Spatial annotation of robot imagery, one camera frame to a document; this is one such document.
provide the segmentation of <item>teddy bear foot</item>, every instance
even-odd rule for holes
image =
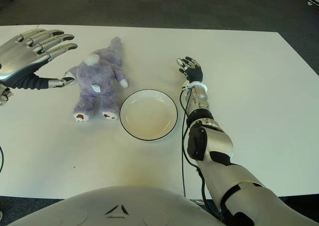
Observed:
[[[107,120],[116,120],[118,118],[118,115],[113,113],[113,112],[103,112],[102,113],[104,118],[107,119]]]
[[[89,119],[89,116],[84,113],[75,113],[73,117],[77,122],[84,122]]]

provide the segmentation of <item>white bowl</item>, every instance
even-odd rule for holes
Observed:
[[[123,103],[120,120],[124,129],[140,140],[157,140],[167,135],[177,122],[173,100],[158,90],[141,90]]]

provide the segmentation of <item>black cable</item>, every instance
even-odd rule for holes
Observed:
[[[196,168],[201,180],[202,180],[202,184],[201,184],[201,195],[203,197],[203,201],[204,201],[204,204],[208,210],[208,212],[213,215],[216,219],[220,220],[220,214],[216,211],[213,211],[213,209],[210,207],[210,205],[208,204],[207,202],[207,199],[206,199],[206,195],[205,195],[205,179],[204,179],[204,176],[200,170],[200,168],[193,164],[187,157],[187,154],[185,152],[185,146],[184,146],[184,140],[185,140],[185,137],[186,137],[186,134],[189,130],[189,127],[187,126],[185,132],[184,132],[184,124],[185,124],[185,116],[187,115],[188,116],[188,113],[187,113],[187,107],[188,107],[188,103],[189,103],[189,100],[190,100],[190,97],[191,97],[191,93],[189,94],[189,98],[187,100],[187,104],[186,104],[186,107],[184,108],[182,102],[181,102],[181,96],[183,94],[184,91],[182,91],[179,95],[179,102],[180,102],[180,105],[182,107],[182,109],[184,110],[184,118],[183,118],[183,125],[182,125],[182,142],[181,142],[181,149],[182,149],[182,178],[183,178],[183,189],[184,189],[184,197],[186,197],[186,192],[185,192],[185,180],[184,180],[184,159],[183,159],[183,156],[185,157],[186,161],[193,167]]]
[[[186,109],[184,108],[184,106],[183,106],[183,104],[182,104],[182,102],[181,102],[181,95],[183,94],[183,90],[181,91],[181,93],[180,93],[180,95],[179,95],[179,103],[180,103],[180,105],[181,105],[181,107],[182,107],[182,109],[183,109],[183,111],[184,111],[184,115],[186,114],[187,115],[187,117],[189,116],[188,115],[188,113],[187,113],[187,111],[186,111],[186,109],[187,109],[187,106],[188,106],[188,102],[187,102],[187,104],[186,104]]]
[[[2,168],[3,168],[3,163],[4,163],[4,154],[3,154],[1,146],[0,146],[0,152],[1,152],[1,158],[2,158],[2,162],[1,162],[1,166],[0,166],[0,173],[1,173]]]

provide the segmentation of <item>white table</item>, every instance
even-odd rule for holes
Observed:
[[[0,44],[34,26],[1,26]],[[61,77],[83,56],[108,46],[114,36],[125,50],[128,89],[167,93],[178,122],[165,138],[133,138],[120,121],[96,115],[75,122],[78,86],[14,90],[0,108],[0,175],[3,196],[67,198],[118,185],[143,185],[182,194],[178,96],[184,82],[176,58],[196,58],[204,71],[211,110],[235,147],[233,162],[247,167],[279,196],[319,193],[319,78],[275,32],[40,25],[76,36],[79,48],[38,74]],[[185,166],[187,197],[200,199],[200,179]]]

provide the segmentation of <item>purple teddy bear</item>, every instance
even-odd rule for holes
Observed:
[[[87,121],[92,117],[97,97],[101,98],[102,115],[105,119],[118,118],[120,108],[116,100],[114,79],[123,88],[128,87],[121,66],[122,44],[115,37],[109,47],[94,51],[80,65],[66,72],[66,76],[73,77],[81,88],[80,100],[73,110],[76,121]]]

